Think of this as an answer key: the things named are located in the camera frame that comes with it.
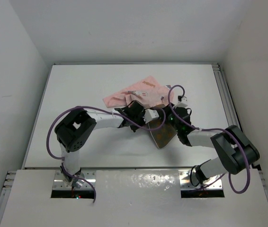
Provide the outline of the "grey pillow with orange flowers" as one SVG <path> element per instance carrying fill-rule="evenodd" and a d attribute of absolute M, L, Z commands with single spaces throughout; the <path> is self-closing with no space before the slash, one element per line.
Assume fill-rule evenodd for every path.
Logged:
<path fill-rule="evenodd" d="M 165 148 L 171 140 L 177 135 L 176 130 L 171 125 L 171 112 L 170 108 L 164 106 L 164 104 L 157 105 L 155 108 L 162 108 L 166 113 L 166 120 L 164 122 L 164 125 L 155 131 L 151 131 L 151 137 L 155 143 L 155 146 L 158 149 Z"/>

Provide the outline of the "pink bunny print pillowcase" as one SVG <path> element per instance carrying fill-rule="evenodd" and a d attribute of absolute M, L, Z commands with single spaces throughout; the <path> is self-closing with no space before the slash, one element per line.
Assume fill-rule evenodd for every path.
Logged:
<path fill-rule="evenodd" d="M 112 95 L 103 98 L 107 108 L 127 106 L 132 101 L 146 108 L 168 105 L 170 85 L 161 85 L 153 76 L 148 76 Z"/>

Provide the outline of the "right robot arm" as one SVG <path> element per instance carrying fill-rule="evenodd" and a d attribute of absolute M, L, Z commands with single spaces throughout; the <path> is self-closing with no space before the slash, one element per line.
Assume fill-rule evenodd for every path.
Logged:
<path fill-rule="evenodd" d="M 216 175 L 236 175 L 247 170 L 247 182 L 244 189 L 236 191 L 240 194 L 250 184 L 250 165 L 260 159 L 260 153 L 253 143 L 236 125 L 226 129 L 201 129 L 191 125 L 190 113 L 184 107 L 165 107 L 166 122 L 177 132 L 180 142 L 189 147 L 213 148 L 218 157 L 194 166 L 190 171 L 192 186 L 200 186 Z"/>

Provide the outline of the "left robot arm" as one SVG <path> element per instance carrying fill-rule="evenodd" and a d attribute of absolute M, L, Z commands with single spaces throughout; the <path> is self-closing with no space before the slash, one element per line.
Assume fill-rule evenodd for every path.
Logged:
<path fill-rule="evenodd" d="M 77 179 L 71 175 L 83 177 L 79 166 L 79 150 L 84 146 L 90 134 L 97 129 L 130 127 L 133 131 L 144 126 L 146 109 L 133 101 L 126 107 L 115 108 L 105 113 L 94 109 L 76 109 L 70 111 L 55 127 L 55 134 L 62 151 L 61 172 L 69 185 L 80 187 Z"/>

